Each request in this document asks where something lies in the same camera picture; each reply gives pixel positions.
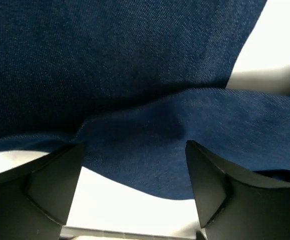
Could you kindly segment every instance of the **white table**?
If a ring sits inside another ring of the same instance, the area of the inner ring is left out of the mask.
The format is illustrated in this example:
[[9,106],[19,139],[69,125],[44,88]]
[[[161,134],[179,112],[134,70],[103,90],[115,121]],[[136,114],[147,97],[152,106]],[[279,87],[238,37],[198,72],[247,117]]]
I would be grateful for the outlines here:
[[[290,0],[268,0],[236,61],[227,87],[290,93]],[[0,172],[44,154],[0,152]],[[194,200],[154,197],[84,167],[68,219],[68,225],[73,227],[192,239],[197,222]]]

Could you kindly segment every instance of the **blue denim fabric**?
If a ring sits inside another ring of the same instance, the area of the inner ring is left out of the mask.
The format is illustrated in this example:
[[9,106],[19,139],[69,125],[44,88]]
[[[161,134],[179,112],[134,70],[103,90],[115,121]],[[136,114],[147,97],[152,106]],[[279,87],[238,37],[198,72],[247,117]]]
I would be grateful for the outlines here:
[[85,143],[85,166],[192,198],[195,140],[290,170],[290,97],[224,90],[265,0],[0,0],[0,151]]

